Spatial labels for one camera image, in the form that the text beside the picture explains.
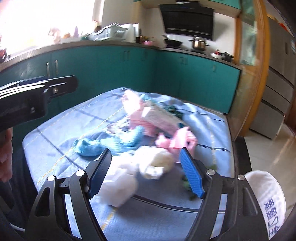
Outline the person's left hand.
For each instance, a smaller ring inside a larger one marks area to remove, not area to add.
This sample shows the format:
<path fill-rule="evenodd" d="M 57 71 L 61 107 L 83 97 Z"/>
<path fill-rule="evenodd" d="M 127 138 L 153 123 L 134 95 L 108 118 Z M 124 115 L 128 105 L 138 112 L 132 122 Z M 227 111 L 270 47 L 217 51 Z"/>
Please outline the person's left hand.
<path fill-rule="evenodd" d="M 6 138 L 4 144 L 1 146 L 1 166 L 0 179 L 3 183 L 8 182 L 12 175 L 12 154 L 13 154 L 13 128 L 6 130 Z"/>

